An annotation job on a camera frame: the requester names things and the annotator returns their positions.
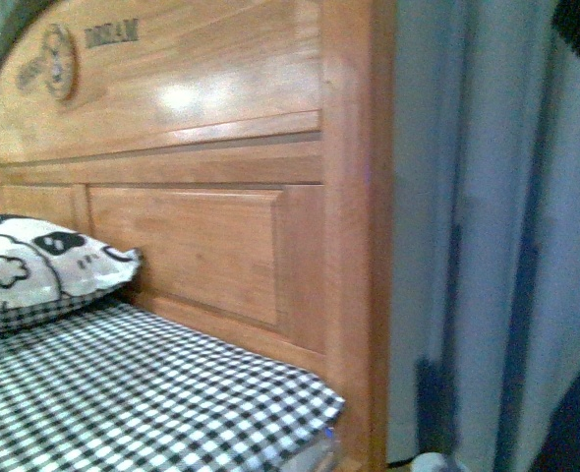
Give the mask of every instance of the white pillow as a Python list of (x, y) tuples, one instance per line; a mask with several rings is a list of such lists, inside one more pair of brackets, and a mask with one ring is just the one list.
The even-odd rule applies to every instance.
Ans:
[(43, 323), (129, 282), (137, 251), (121, 253), (53, 223), (0, 215), (0, 332)]

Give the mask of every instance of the wooden bed frame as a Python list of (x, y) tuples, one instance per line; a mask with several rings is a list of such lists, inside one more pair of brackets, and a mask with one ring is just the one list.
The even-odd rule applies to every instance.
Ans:
[(321, 375), (383, 470), (394, 0), (19, 3), (0, 212), (141, 248), (133, 303)]

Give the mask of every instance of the round wooden medallion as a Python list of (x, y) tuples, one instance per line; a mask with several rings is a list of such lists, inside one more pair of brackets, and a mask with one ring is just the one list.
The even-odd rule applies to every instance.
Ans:
[(77, 69), (76, 51), (67, 28), (50, 25), (43, 35), (41, 48), (47, 89), (57, 100), (64, 100), (72, 92)]

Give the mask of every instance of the mattress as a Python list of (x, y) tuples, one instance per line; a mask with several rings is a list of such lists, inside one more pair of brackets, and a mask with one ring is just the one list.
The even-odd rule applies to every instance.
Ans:
[(343, 399), (115, 298), (0, 336), (0, 471), (278, 470)]

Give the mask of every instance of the gray curtain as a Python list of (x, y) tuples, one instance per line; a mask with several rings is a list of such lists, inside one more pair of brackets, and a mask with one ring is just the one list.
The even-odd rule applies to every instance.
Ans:
[(388, 459), (525, 471), (580, 371), (580, 61), (552, 0), (397, 3)]

